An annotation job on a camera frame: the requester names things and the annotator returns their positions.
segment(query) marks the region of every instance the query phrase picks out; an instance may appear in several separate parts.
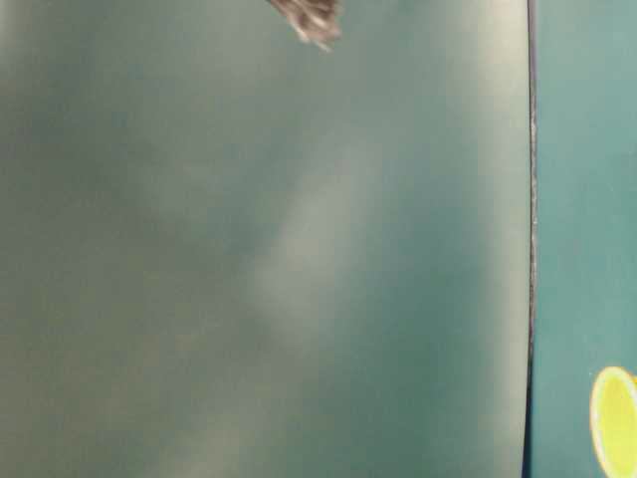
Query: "gray fuzzy object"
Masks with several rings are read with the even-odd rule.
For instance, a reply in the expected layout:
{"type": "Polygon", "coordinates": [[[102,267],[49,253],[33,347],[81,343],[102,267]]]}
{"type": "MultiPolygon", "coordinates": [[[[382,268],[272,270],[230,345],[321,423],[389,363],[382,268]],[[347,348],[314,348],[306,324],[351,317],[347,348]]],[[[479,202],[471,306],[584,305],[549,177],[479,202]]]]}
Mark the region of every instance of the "gray fuzzy object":
{"type": "Polygon", "coordinates": [[[338,0],[268,0],[288,20],[304,43],[312,42],[329,51],[340,37],[336,17],[338,0]]]}

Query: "green door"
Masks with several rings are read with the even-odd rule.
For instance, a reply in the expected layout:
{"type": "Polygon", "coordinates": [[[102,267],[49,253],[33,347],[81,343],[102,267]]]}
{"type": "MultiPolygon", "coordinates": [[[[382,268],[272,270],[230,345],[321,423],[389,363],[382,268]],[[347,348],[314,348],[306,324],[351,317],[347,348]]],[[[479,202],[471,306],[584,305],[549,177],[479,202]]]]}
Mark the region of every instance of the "green door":
{"type": "Polygon", "coordinates": [[[0,476],[519,474],[525,2],[1,3],[0,476]]]}

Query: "dark vertical edge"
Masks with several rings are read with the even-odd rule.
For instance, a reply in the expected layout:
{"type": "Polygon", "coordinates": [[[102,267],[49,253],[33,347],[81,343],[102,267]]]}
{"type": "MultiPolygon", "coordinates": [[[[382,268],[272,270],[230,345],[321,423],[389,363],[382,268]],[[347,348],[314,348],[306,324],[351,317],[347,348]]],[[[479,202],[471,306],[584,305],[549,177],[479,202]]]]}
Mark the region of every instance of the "dark vertical edge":
{"type": "Polygon", "coordinates": [[[525,423],[525,445],[523,453],[523,478],[531,477],[531,416],[533,379],[533,338],[535,326],[536,291],[536,230],[537,230],[537,123],[536,123],[536,83],[535,83],[535,0],[528,1],[529,18],[529,134],[530,134],[530,267],[529,267],[529,363],[527,371],[527,413],[525,423]]]}

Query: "yellow circle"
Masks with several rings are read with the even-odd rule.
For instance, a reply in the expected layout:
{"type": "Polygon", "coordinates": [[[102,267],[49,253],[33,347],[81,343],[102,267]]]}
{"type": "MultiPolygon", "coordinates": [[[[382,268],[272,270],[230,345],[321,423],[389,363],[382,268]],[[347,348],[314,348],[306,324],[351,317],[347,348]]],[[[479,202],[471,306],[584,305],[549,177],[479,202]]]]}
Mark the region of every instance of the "yellow circle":
{"type": "Polygon", "coordinates": [[[637,478],[637,379],[623,368],[610,366],[597,376],[590,432],[609,478],[637,478]]]}

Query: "green surface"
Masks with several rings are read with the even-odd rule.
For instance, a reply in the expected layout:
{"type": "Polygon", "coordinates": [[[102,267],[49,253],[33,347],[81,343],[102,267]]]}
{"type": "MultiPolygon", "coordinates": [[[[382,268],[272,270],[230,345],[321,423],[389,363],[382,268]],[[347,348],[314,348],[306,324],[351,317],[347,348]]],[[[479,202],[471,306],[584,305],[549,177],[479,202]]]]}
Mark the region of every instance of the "green surface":
{"type": "Polygon", "coordinates": [[[524,2],[0,7],[0,476],[519,473],[524,2]]]}
{"type": "Polygon", "coordinates": [[[531,475],[602,476],[593,380],[637,373],[637,4],[537,0],[531,475]]]}

